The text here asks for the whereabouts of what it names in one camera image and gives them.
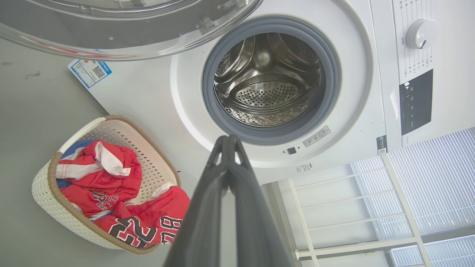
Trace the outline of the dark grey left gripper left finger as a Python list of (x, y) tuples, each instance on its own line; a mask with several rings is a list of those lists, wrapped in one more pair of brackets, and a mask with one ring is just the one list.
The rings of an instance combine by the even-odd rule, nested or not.
[(220, 263), (221, 203), (229, 181), (225, 143), (216, 140), (165, 267), (217, 267)]

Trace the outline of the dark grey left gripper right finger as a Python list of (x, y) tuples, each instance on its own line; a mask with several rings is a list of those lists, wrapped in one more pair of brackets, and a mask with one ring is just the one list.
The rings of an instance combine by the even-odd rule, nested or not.
[(292, 260), (243, 144), (234, 135), (229, 138), (229, 186), (236, 204), (237, 264), (240, 267), (290, 267)]

